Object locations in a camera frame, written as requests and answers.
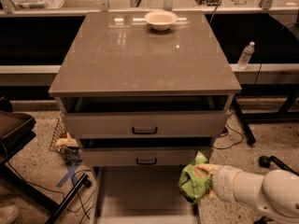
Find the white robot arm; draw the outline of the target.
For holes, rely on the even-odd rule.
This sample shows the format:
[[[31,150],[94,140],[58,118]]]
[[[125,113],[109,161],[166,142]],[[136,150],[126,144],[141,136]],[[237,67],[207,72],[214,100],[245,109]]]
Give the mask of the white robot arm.
[[[211,180],[212,193],[223,202],[244,203],[278,224],[299,224],[298,175],[284,170],[257,175],[214,164],[197,164],[192,169]]]

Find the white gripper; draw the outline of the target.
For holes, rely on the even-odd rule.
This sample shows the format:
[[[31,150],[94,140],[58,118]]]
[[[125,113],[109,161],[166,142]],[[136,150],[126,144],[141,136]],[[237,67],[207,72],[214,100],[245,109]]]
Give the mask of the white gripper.
[[[204,198],[219,198],[227,203],[235,203],[234,181],[241,169],[206,163],[196,164],[192,169],[200,177],[212,177],[212,189],[204,194]]]

